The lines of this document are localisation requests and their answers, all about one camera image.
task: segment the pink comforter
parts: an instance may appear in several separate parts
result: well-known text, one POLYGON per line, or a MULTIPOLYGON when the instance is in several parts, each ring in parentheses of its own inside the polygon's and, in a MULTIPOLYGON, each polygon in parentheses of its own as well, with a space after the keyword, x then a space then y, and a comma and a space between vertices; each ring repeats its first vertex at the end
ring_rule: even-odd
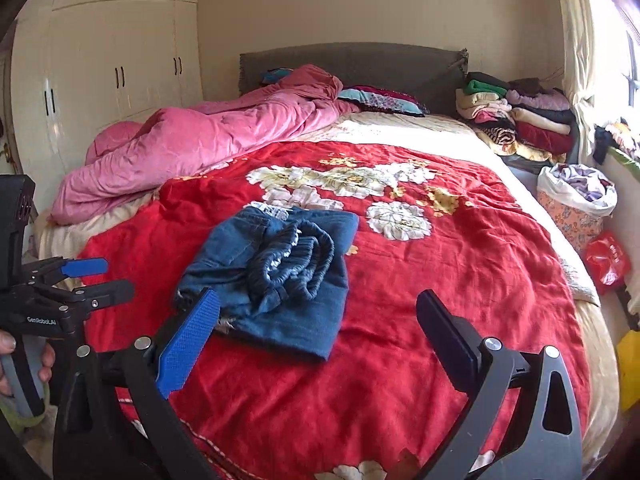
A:
POLYGON ((115 124, 98 134, 86 165, 64 178, 50 219, 83 222, 170 178, 328 126, 358 110, 336 99, 340 90, 337 77, 305 65, 233 101, 163 108, 142 126, 115 124))

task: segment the silver bolt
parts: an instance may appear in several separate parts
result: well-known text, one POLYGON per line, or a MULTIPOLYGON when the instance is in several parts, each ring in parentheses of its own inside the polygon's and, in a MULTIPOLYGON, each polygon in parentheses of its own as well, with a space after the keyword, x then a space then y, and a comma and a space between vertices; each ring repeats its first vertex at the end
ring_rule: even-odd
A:
POLYGON ((78 350, 76 350, 76 355, 78 357, 87 357, 89 352, 91 352, 91 347, 89 345, 82 345, 78 347, 78 350))
POLYGON ((498 338, 488 337, 484 340, 484 346, 486 346, 489 350, 499 350, 502 348, 502 343, 498 338))
POLYGON ((560 351, 555 346, 545 346, 545 354, 549 357, 555 359, 556 357, 560 357, 560 351))
POLYGON ((143 335, 142 337, 136 339, 136 342, 133 343, 133 346, 135 346, 138 350, 146 350, 151 346, 151 338, 143 335))

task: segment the laundry basket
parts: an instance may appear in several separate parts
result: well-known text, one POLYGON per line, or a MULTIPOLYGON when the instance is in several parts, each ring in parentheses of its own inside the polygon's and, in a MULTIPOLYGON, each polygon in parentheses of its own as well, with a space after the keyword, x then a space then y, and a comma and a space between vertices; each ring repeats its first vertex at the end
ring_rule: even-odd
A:
POLYGON ((579 254, 602 232, 604 218, 616 207, 618 194, 613 183, 599 170, 583 164, 556 164, 552 168, 542 168, 540 171, 538 202, 579 254), (559 171, 564 168, 592 170, 606 192, 597 200, 587 200, 575 187, 558 177, 559 171))

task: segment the blue denim garment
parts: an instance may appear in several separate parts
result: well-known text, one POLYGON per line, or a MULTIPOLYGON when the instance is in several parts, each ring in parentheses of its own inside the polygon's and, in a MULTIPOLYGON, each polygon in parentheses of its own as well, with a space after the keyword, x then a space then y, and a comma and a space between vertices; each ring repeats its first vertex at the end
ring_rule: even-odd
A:
POLYGON ((345 211, 294 208, 279 220, 247 207, 210 233, 176 303, 210 286, 230 333, 327 359, 348 292, 344 253, 357 228, 358 217, 345 211))

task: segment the blue gripper pad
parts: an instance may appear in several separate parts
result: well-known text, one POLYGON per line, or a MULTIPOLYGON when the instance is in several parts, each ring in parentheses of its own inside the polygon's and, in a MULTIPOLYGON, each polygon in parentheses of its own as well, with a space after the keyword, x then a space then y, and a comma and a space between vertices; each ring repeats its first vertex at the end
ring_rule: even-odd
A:
POLYGON ((60 267, 60 270, 65 276, 80 278, 104 274, 108 268, 109 264, 104 258, 87 258, 85 260, 69 260, 60 267))
POLYGON ((165 399, 184 386, 219 317, 218 295, 207 289, 158 358, 156 386, 165 399))

